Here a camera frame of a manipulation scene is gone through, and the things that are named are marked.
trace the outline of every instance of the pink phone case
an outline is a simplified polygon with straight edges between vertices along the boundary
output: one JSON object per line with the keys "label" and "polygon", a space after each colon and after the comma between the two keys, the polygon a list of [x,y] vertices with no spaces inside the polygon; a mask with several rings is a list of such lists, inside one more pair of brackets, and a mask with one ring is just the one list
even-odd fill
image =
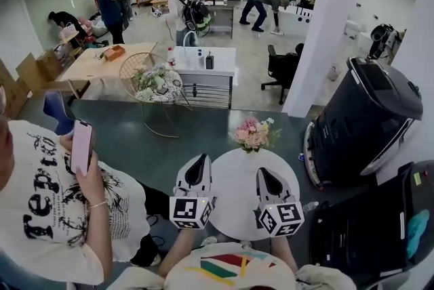
{"label": "pink phone case", "polygon": [[74,123],[73,151],[71,155],[71,171],[77,173],[77,169],[83,175],[87,174],[91,155],[92,125],[82,120]]}

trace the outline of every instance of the bouquet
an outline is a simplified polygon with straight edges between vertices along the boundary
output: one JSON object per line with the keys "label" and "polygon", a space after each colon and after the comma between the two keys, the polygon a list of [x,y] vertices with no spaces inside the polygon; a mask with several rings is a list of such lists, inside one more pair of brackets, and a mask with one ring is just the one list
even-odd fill
{"label": "bouquet", "polygon": [[248,154],[252,151],[258,152],[261,148],[272,148],[281,131],[270,131],[273,123],[272,118],[261,122],[256,118],[248,118],[235,132],[229,132],[229,137]]}
{"label": "bouquet", "polygon": [[132,77],[132,84],[137,89],[136,97],[140,100],[149,100],[155,90],[163,87],[164,74],[164,64],[156,65],[150,70],[137,68]]}

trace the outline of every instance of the bracelet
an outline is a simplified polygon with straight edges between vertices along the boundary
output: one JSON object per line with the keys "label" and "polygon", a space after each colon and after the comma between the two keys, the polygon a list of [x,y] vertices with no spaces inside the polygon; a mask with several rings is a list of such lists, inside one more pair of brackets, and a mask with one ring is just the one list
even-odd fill
{"label": "bracelet", "polygon": [[107,204],[107,200],[105,200],[104,202],[98,203],[97,205],[90,206],[89,208],[97,208],[99,206],[106,205],[106,204]]}

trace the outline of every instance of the backpack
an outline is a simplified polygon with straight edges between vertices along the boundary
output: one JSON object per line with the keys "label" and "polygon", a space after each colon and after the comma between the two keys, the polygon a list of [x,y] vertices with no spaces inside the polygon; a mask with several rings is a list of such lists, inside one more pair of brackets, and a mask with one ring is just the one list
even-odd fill
{"label": "backpack", "polygon": [[210,11],[200,0],[178,0],[184,5],[183,16],[189,30],[202,31],[211,22]]}

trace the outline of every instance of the round white table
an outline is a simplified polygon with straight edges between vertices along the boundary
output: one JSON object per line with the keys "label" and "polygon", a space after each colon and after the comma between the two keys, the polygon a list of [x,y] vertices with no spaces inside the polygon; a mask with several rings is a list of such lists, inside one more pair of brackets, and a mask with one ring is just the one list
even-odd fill
{"label": "round white table", "polygon": [[275,153],[261,149],[247,154],[231,150],[212,163],[212,193],[217,197],[210,222],[221,233],[240,241],[257,241],[269,237],[267,230],[257,228],[254,210],[258,208],[256,172],[265,167],[288,181],[297,201],[300,187],[292,168]]}

